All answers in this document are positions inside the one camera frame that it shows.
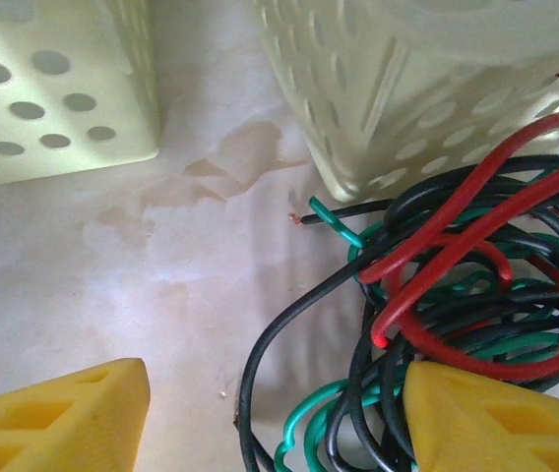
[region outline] plastic basket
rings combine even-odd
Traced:
[[[0,183],[157,154],[146,0],[0,0]]]
[[[559,111],[550,0],[255,0],[331,193],[396,195]],[[524,151],[559,145],[551,133]]]

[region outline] white surface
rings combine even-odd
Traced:
[[[249,350],[345,258],[330,230],[288,220],[326,194],[248,12],[153,2],[159,157],[0,187],[0,392],[144,358],[138,472],[243,469],[231,422]],[[360,299],[344,285],[274,344],[254,407],[269,450],[299,399],[344,377]]]
[[[0,0],[0,184],[155,157],[147,0]]]
[[[559,111],[559,18],[548,0],[249,1],[341,201],[398,195]],[[559,145],[559,132],[536,141],[528,152]]]

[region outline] stripped wire end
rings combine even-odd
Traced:
[[[303,224],[301,222],[301,216],[297,216],[296,213],[289,213],[288,218],[290,218],[290,221],[292,221],[295,226],[301,226]]]

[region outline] floor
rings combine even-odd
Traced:
[[[0,186],[0,392],[143,358],[137,472],[242,470],[231,422],[248,352],[343,262],[331,231],[288,218],[328,197],[247,7],[152,0],[159,157]],[[299,399],[343,377],[359,317],[346,284],[276,341],[254,405],[269,449]]]

